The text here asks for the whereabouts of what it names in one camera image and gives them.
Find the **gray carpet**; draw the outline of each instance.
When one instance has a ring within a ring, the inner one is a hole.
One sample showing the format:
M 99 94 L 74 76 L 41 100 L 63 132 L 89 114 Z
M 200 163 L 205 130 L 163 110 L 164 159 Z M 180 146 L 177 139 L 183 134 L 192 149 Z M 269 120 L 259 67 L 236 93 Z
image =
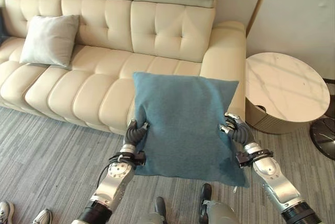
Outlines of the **gray carpet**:
M 107 160 L 122 136 L 79 127 L 0 107 L 0 200 L 15 204 L 14 224 L 31 223 L 43 208 L 53 223 L 71 223 L 95 190 Z M 325 223 L 335 223 L 335 161 L 310 140 L 308 127 L 286 135 L 255 131 L 264 147 L 275 152 L 282 171 Z M 233 188 L 211 183 L 213 198 L 229 204 L 243 224 L 284 223 L 253 183 Z M 164 197 L 170 224 L 198 223 L 199 191 L 204 181 L 135 176 L 109 223 L 136 223 L 153 211 L 153 199 Z

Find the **cream leather sofa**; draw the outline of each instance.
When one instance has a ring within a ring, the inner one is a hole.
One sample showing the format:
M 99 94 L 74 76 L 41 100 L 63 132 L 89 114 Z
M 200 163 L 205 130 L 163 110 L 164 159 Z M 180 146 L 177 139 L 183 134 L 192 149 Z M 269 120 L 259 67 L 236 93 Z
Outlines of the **cream leather sofa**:
M 216 0 L 0 0 L 12 36 L 0 46 L 0 106 L 123 134 L 134 71 L 239 80 L 229 108 L 244 117 L 245 31 L 215 25 Z M 80 15 L 69 69 L 21 64 L 33 16 Z

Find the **marble tabletop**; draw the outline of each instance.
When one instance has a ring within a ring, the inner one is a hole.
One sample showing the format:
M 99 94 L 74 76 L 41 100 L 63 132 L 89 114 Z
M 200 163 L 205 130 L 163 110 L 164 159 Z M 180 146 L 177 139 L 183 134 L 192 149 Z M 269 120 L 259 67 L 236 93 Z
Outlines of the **marble tabletop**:
M 303 61 L 281 53 L 247 58 L 246 97 L 266 113 L 285 121 L 307 122 L 328 109 L 329 90 L 322 77 Z

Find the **shoe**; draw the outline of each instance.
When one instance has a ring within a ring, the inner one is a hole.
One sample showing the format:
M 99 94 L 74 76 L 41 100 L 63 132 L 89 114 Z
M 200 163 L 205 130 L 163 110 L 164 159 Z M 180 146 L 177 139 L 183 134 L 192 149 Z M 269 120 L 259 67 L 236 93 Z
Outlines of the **shoe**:
M 11 202 L 0 202 L 0 224 L 12 224 L 14 205 Z
M 162 197 L 155 199 L 155 212 L 158 212 L 163 217 L 163 224 L 168 224 L 166 221 L 166 207 Z
M 31 224 L 51 224 L 51 211 L 48 209 L 42 210 Z
M 201 188 L 200 194 L 200 207 L 199 207 L 199 223 L 208 224 L 207 205 L 204 204 L 205 200 L 211 199 L 211 185 L 205 183 Z

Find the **robotic hand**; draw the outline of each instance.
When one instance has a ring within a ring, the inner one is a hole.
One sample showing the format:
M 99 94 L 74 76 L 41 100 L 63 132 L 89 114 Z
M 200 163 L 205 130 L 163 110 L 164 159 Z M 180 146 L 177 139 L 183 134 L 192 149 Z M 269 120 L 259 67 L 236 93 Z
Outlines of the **robotic hand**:
M 288 224 L 323 223 L 302 199 L 298 190 L 282 174 L 273 153 L 263 150 L 254 140 L 249 126 L 239 116 L 225 113 L 227 126 L 220 125 L 230 139 L 240 143 L 245 152 L 238 152 L 236 158 L 240 167 L 251 166 L 254 175 L 262 184 L 266 195 Z
M 106 177 L 100 184 L 98 182 L 97 190 L 72 224 L 105 224 L 109 220 L 120 204 L 136 166 L 146 162 L 144 152 L 137 153 L 136 146 L 148 127 L 147 122 L 140 128 L 137 128 L 136 120 L 130 122 L 121 150 L 109 159 L 109 165 L 105 167 L 108 168 Z

